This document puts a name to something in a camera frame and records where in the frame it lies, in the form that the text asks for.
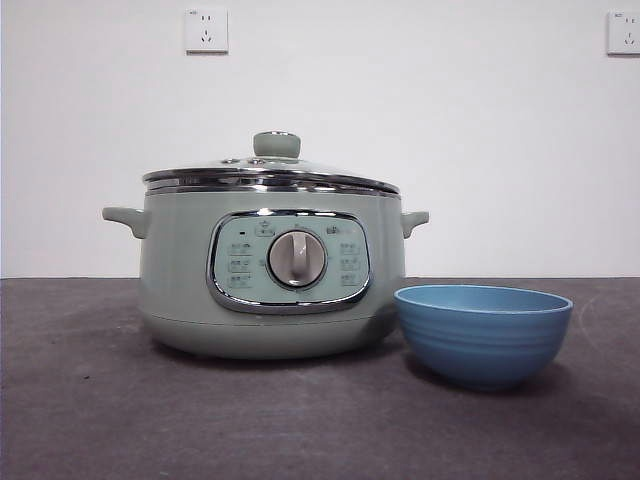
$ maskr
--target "electrical outlet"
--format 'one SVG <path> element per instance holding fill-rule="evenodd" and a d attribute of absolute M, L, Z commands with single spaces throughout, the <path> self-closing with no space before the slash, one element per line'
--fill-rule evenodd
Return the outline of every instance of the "electrical outlet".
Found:
<path fill-rule="evenodd" d="M 227 9 L 190 8 L 184 16 L 187 53 L 228 53 Z"/>
<path fill-rule="evenodd" d="M 640 54 L 640 12 L 609 12 L 607 53 Z"/>

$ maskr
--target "cooker base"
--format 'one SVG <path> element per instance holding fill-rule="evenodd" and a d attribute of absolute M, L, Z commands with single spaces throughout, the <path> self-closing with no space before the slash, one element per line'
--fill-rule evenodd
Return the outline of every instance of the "cooker base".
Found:
<path fill-rule="evenodd" d="M 289 325 L 222 325 L 185 322 L 142 313 L 153 338 L 185 352 L 238 359 L 332 355 L 389 335 L 394 314 L 339 322 Z"/>

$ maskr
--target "table surface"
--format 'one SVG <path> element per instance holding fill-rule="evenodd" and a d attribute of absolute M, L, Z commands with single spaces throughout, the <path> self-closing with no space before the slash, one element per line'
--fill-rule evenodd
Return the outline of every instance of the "table surface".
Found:
<path fill-rule="evenodd" d="M 450 283 L 573 299 L 556 360 L 487 394 L 398 331 L 333 357 L 202 359 L 149 338 L 134 279 L 4 280 L 2 478 L 640 478 L 640 279 Z"/>

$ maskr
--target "chrome trim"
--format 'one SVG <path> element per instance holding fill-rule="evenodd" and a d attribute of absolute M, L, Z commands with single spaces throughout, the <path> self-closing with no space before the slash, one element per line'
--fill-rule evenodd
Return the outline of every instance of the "chrome trim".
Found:
<path fill-rule="evenodd" d="M 296 302 L 296 303 L 277 303 L 277 302 L 256 302 L 251 300 L 244 300 L 242 298 L 234 297 L 227 293 L 222 286 L 218 283 L 215 278 L 215 252 L 218 246 L 218 239 L 220 236 L 220 231 L 222 227 L 231 221 L 233 218 L 237 217 L 254 217 L 254 216 L 269 216 L 269 215 L 286 215 L 286 216 L 298 216 L 298 215 L 307 215 L 307 216 L 335 216 L 337 218 L 345 218 L 348 220 L 352 220 L 356 222 L 362 232 L 364 233 L 364 245 L 367 252 L 367 263 L 369 265 L 369 269 L 367 271 L 367 278 L 365 279 L 362 288 L 357 292 L 343 298 L 338 298 L 335 300 L 324 300 L 320 302 Z M 359 302 L 362 297 L 366 294 L 369 286 L 372 282 L 372 274 L 371 274 L 371 256 L 369 254 L 369 241 L 367 237 L 367 231 L 356 217 L 350 215 L 348 213 L 342 212 L 332 212 L 332 211 L 321 211 L 321 210 L 306 210 L 306 209 L 274 209 L 271 210 L 269 208 L 261 208 L 260 210 L 252 210 L 247 212 L 235 212 L 230 213 L 222 217 L 216 225 L 213 227 L 211 232 L 211 242 L 209 243 L 209 254 L 207 256 L 207 267 L 205 278 L 207 282 L 207 287 L 209 288 L 209 292 L 211 296 L 214 298 L 216 302 L 218 302 L 223 307 L 228 308 L 229 310 L 234 310 L 236 312 L 244 312 L 244 313 L 254 313 L 258 315 L 303 315 L 307 313 L 322 313 L 322 312 L 332 312 L 336 310 L 346 310 L 348 308 L 353 307 L 357 302 Z"/>
<path fill-rule="evenodd" d="M 189 192 L 309 192 L 309 193 L 339 193 L 349 195 L 370 195 L 374 197 L 388 197 L 400 199 L 397 193 L 383 192 L 367 188 L 345 188 L 325 186 L 267 186 L 267 185 L 242 185 L 242 186 L 165 186 L 148 190 L 145 196 L 161 195 L 166 193 Z"/>
<path fill-rule="evenodd" d="M 295 133 L 285 132 L 282 130 L 268 130 L 266 132 L 256 133 L 256 135 L 284 135 L 284 136 L 289 135 L 291 137 L 297 137 Z"/>
<path fill-rule="evenodd" d="M 400 189 L 390 183 L 350 175 L 337 175 L 304 170 L 271 169 L 264 166 L 221 167 L 221 168 L 182 168 L 160 170 L 147 173 L 142 181 L 148 191 L 160 186 L 210 186 L 228 184 L 275 184 L 278 186 L 296 186 L 298 184 L 322 184 L 336 188 L 366 188 L 386 193 L 399 194 Z"/>

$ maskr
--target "blue bowl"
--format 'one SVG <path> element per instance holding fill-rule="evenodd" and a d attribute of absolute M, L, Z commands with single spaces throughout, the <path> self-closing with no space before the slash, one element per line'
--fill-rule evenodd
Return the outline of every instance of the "blue bowl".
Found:
<path fill-rule="evenodd" d="M 395 295 L 420 361 L 474 390 L 511 388 L 558 353 L 573 303 L 557 295 L 477 285 L 420 285 Z"/>

